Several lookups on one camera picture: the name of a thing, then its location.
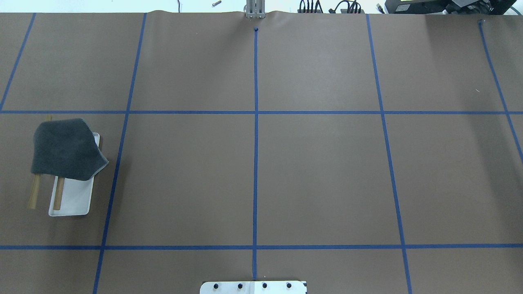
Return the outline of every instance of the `wooden handle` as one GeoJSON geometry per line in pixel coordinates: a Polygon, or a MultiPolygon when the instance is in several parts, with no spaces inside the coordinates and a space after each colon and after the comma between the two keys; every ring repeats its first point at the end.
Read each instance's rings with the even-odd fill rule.
{"type": "Polygon", "coordinates": [[[29,209],[35,209],[36,208],[36,200],[38,199],[38,191],[40,190],[40,174],[35,174],[35,177],[33,178],[33,185],[31,187],[31,195],[29,196],[29,203],[27,204],[27,208],[29,209]]]}
{"type": "Polygon", "coordinates": [[[64,177],[58,177],[56,181],[56,192],[54,193],[53,210],[60,210],[62,206],[62,193],[64,192],[64,177]]]}

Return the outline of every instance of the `gray cloth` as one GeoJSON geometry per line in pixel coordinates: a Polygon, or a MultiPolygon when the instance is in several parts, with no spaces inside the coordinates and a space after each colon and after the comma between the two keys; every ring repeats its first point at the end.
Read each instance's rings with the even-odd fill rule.
{"type": "Polygon", "coordinates": [[[109,163],[81,118],[43,122],[33,140],[34,174],[89,180],[109,163]]]}

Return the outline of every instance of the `white floor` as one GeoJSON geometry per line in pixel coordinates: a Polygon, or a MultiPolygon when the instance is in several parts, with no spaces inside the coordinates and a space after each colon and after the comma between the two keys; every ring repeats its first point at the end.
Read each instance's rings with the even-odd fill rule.
{"type": "MultiPolygon", "coordinates": [[[[201,12],[231,12],[243,11],[245,0],[222,0],[222,3],[212,7],[212,3],[218,0],[179,0],[180,11],[185,13],[201,12]]],[[[323,11],[334,8],[338,0],[321,0],[323,11]]],[[[384,7],[384,0],[360,0],[365,13],[379,13],[376,4],[384,7]]],[[[266,0],[266,11],[279,10],[283,12],[296,12],[299,0],[266,0]]],[[[523,12],[523,0],[518,0],[514,7],[523,12]]],[[[43,12],[43,13],[118,13],[118,12],[151,12],[164,10],[167,12],[178,12],[176,0],[3,0],[0,1],[0,12],[43,12]]],[[[509,9],[507,15],[516,13],[509,9]]]]}

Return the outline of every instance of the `metal clamp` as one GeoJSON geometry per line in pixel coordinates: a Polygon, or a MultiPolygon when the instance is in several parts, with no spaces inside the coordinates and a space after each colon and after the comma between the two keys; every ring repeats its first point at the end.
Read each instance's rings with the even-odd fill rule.
{"type": "Polygon", "coordinates": [[[247,18],[265,18],[265,0],[247,0],[245,7],[247,18]]]}

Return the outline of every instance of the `white bracket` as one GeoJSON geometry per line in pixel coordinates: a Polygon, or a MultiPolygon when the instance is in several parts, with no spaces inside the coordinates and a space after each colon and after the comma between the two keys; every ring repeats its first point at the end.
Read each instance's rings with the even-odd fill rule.
{"type": "Polygon", "coordinates": [[[247,0],[245,8],[247,18],[265,18],[265,0],[247,0]]]}
{"type": "Polygon", "coordinates": [[[200,294],[307,294],[306,281],[205,282],[200,294]]]}

